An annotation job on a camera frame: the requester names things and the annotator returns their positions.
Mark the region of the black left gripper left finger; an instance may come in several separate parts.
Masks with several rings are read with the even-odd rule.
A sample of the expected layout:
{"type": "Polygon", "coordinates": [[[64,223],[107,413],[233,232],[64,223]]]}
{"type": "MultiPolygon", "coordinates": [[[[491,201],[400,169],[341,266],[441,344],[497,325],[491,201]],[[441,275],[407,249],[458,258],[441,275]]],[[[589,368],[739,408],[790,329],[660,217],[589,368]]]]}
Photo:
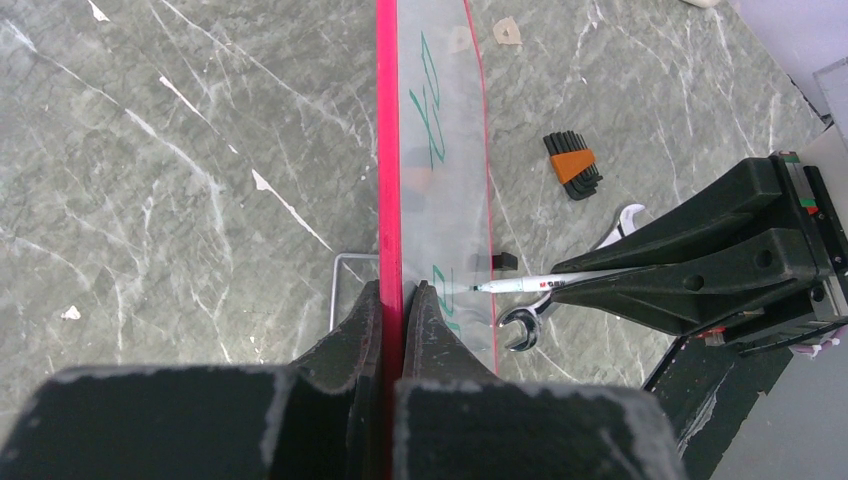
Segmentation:
{"type": "Polygon", "coordinates": [[[29,399],[5,479],[377,479],[379,285],[289,364],[85,366],[29,399]]]}

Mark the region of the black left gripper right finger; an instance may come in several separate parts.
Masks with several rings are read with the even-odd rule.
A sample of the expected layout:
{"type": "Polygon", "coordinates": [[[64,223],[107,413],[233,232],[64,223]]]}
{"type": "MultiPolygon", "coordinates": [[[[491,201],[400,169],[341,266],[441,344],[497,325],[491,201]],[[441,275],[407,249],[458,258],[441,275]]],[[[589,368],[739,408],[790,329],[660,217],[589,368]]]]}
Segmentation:
{"type": "Polygon", "coordinates": [[[394,387],[398,479],[682,479],[658,401],[639,389],[507,382],[448,328],[434,287],[408,308],[394,387]]]}

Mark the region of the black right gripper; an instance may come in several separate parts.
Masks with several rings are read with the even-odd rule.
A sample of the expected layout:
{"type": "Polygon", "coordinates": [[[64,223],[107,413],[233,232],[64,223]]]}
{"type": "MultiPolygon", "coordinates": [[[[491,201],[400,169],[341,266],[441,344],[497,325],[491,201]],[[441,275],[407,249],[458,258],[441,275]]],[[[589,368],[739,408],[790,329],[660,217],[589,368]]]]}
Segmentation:
{"type": "Polygon", "coordinates": [[[703,331],[706,345],[743,357],[787,348],[814,358],[847,331],[845,230],[820,169],[794,151],[744,159],[634,233],[552,271],[630,267],[642,268],[558,288],[552,300],[669,335],[703,331]],[[773,229],[712,253],[755,217],[756,232],[773,229]]]}

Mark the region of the pink framed whiteboard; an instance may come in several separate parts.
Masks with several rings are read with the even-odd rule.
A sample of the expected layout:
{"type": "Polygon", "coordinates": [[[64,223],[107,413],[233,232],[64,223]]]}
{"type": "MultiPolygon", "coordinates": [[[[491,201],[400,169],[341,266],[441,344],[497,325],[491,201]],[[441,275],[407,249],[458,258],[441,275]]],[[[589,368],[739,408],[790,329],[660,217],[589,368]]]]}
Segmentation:
{"type": "Polygon", "coordinates": [[[376,5],[380,300],[392,368],[401,318],[426,282],[448,328],[498,368],[486,92],[466,1],[376,5]]]}

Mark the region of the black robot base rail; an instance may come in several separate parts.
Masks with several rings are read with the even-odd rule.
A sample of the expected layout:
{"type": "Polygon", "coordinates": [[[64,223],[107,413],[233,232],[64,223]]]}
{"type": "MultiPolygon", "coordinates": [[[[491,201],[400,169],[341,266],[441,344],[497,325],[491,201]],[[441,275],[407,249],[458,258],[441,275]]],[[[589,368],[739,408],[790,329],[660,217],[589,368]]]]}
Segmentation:
{"type": "Polygon", "coordinates": [[[742,357],[699,338],[673,341],[645,380],[672,425],[690,479],[708,479],[748,417],[793,358],[787,349],[742,357]]]}

